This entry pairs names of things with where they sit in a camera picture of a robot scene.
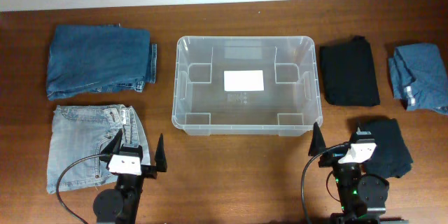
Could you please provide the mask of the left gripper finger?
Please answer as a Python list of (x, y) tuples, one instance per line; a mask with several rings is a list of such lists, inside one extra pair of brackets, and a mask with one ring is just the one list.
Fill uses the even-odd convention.
[(166, 155), (165, 155), (163, 134), (160, 135), (158, 143), (157, 143), (157, 149), (155, 152), (155, 166), (156, 166), (157, 172), (166, 172), (167, 171), (167, 159), (166, 159)]
[(117, 134), (114, 136), (111, 142), (101, 151), (101, 154), (118, 154), (118, 151), (121, 147), (121, 141), (123, 137), (123, 130), (119, 129)]

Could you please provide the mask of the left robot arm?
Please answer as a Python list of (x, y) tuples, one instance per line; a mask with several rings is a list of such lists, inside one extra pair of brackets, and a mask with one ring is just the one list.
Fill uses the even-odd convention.
[(143, 147), (122, 142), (119, 130), (112, 141), (100, 152), (99, 158), (108, 171), (116, 175), (116, 185), (98, 194), (93, 211), (98, 223), (135, 223), (145, 179), (156, 179), (167, 171), (164, 139), (160, 136), (155, 152), (155, 164), (142, 164)]

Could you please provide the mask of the large black garment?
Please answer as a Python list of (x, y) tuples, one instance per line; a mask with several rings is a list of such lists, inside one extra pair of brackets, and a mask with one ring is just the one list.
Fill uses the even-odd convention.
[(370, 43), (363, 36), (319, 48), (325, 99), (336, 106), (380, 105)]

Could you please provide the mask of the light blue folded jeans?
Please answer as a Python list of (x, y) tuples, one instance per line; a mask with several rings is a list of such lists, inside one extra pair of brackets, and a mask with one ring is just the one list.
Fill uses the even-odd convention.
[(107, 106), (58, 106), (52, 120), (48, 154), (46, 190), (70, 191), (114, 183), (106, 164), (92, 158), (77, 164), (58, 182), (62, 172), (73, 162), (100, 153), (122, 129), (124, 144), (143, 147), (144, 165), (151, 163), (146, 134), (133, 107), (122, 104)]

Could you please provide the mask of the blue shirt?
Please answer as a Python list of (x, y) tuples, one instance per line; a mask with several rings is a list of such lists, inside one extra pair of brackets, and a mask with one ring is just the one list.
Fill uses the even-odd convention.
[(393, 97), (407, 111), (432, 110), (447, 115), (447, 71), (432, 43), (402, 45), (388, 59)]

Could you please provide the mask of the clear plastic storage bin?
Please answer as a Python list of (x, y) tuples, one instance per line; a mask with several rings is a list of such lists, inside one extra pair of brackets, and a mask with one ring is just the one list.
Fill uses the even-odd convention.
[[(226, 92), (224, 71), (262, 70), (264, 90)], [(190, 136), (298, 137), (322, 124), (308, 36), (183, 36), (176, 47), (172, 124)]]

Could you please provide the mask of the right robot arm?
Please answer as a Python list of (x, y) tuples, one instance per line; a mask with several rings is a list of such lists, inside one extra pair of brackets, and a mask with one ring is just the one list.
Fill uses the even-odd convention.
[(375, 174), (364, 174), (361, 169), (376, 147), (373, 135), (361, 129), (350, 140), (327, 147), (319, 124), (314, 123), (308, 153), (311, 159), (304, 170), (315, 160), (320, 168), (332, 169), (342, 211), (332, 213), (330, 223), (379, 223), (380, 216), (386, 213), (389, 182)]

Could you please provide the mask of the small dark garment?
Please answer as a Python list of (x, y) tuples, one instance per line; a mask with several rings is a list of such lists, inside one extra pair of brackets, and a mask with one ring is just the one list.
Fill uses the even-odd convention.
[(365, 171), (384, 179), (401, 178), (412, 169), (413, 159), (396, 119), (372, 120), (363, 129), (373, 135), (377, 147), (364, 163)]

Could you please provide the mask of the white label in bin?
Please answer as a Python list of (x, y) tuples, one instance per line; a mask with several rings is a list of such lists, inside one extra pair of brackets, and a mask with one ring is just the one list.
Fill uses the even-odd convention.
[(263, 71), (224, 71), (224, 90), (226, 92), (263, 91)]

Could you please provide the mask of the dark blue folded jeans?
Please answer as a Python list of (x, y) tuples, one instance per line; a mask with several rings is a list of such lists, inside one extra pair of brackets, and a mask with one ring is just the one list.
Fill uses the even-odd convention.
[(142, 92), (156, 73), (157, 46), (149, 31), (61, 24), (50, 44), (46, 94), (53, 101), (86, 92)]

